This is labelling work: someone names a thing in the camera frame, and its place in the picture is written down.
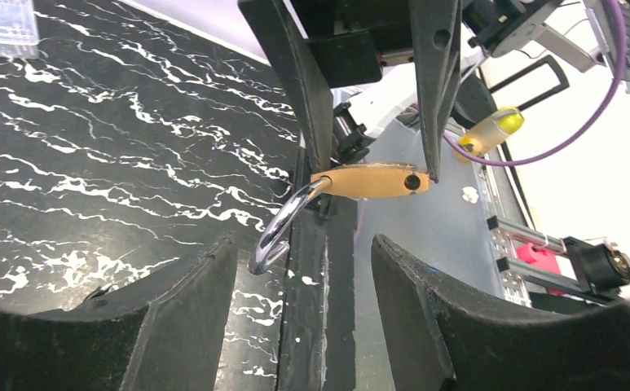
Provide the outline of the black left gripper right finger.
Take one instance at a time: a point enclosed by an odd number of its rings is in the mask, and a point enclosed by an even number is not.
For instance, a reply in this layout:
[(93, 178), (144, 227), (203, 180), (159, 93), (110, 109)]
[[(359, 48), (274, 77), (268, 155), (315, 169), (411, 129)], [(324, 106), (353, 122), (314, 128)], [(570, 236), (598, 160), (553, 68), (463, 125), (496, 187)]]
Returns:
[(516, 305), (385, 235), (371, 264), (398, 390), (630, 390), (630, 301), (578, 314)]

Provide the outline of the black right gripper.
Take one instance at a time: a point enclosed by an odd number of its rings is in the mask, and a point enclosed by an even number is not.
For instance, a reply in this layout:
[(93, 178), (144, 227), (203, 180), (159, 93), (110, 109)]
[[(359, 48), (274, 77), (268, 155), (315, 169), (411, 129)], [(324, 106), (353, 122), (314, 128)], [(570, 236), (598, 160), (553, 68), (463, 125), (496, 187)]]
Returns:
[(424, 158), (430, 179), (437, 182), (441, 141), (460, 78), (460, 27), (473, 34), (471, 47), (497, 58), (534, 40), (560, 4), (294, 1), (306, 40), (282, 1), (245, 0), (238, 7), (289, 98), (315, 172), (330, 167), (329, 86), (379, 81), (383, 68), (414, 61)]

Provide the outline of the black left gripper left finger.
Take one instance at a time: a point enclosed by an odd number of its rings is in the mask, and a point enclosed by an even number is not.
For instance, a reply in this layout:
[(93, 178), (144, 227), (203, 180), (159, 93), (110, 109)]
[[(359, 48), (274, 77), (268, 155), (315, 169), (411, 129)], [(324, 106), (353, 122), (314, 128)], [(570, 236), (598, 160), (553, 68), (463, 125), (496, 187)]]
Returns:
[(226, 234), (72, 310), (0, 310), (0, 390), (211, 390), (237, 252)]

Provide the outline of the large brass padlock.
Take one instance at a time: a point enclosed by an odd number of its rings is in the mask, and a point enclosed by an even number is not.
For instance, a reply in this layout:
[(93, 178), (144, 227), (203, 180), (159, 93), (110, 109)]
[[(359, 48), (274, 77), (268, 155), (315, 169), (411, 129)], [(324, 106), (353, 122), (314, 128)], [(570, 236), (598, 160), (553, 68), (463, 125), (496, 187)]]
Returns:
[(427, 171), (409, 163), (342, 165), (312, 174), (310, 181), (290, 196), (267, 225), (249, 259), (249, 272), (261, 275), (288, 253), (290, 245), (282, 235), (296, 216), (318, 196), (340, 196), (352, 200), (404, 197), (426, 193), (430, 182)]

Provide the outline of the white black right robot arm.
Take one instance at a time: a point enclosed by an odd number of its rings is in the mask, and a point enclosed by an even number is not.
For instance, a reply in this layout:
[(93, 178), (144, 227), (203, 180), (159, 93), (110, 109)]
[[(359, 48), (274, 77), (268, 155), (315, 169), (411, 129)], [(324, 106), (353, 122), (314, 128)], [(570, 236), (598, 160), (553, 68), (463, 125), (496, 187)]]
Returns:
[(544, 36), (554, 1), (241, 1), (249, 24), (292, 104), (315, 172), (363, 158), (371, 126), (334, 107), (333, 88), (378, 82), (410, 64), (419, 90), (425, 163), (439, 174), (440, 130), (495, 111), (492, 88), (460, 69), (460, 28), (469, 44), (500, 57)]

